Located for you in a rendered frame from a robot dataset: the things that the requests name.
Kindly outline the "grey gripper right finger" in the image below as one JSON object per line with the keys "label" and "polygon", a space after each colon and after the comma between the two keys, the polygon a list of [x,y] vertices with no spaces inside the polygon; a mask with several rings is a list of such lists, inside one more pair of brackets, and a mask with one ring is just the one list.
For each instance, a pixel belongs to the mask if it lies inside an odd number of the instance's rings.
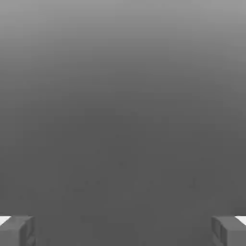
{"label": "grey gripper right finger", "polygon": [[211,217],[213,246],[246,246],[246,216]]}

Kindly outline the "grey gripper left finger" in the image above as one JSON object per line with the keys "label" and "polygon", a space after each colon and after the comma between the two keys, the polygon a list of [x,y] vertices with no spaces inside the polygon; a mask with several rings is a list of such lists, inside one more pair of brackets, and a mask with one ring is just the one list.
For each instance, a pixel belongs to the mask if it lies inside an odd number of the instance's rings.
{"label": "grey gripper left finger", "polygon": [[33,216],[0,216],[0,246],[36,246]]}

